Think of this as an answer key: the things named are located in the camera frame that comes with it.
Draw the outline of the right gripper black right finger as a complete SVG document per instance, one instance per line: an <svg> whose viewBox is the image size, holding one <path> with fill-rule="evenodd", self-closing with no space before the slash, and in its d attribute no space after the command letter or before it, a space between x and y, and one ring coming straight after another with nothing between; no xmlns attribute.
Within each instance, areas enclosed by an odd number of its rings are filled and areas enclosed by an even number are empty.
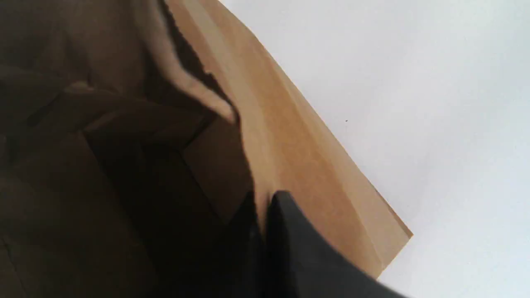
<svg viewBox="0 0 530 298"><path fill-rule="evenodd" d="M288 191L267 209L268 298L400 298L334 249Z"/></svg>

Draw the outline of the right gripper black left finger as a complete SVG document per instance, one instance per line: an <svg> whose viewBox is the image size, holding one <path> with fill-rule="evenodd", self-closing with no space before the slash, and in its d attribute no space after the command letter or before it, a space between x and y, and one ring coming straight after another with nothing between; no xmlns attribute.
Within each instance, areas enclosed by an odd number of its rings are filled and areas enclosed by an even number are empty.
<svg viewBox="0 0 530 298"><path fill-rule="evenodd" d="M228 298L263 297L263 238L254 193L248 192L227 228Z"/></svg>

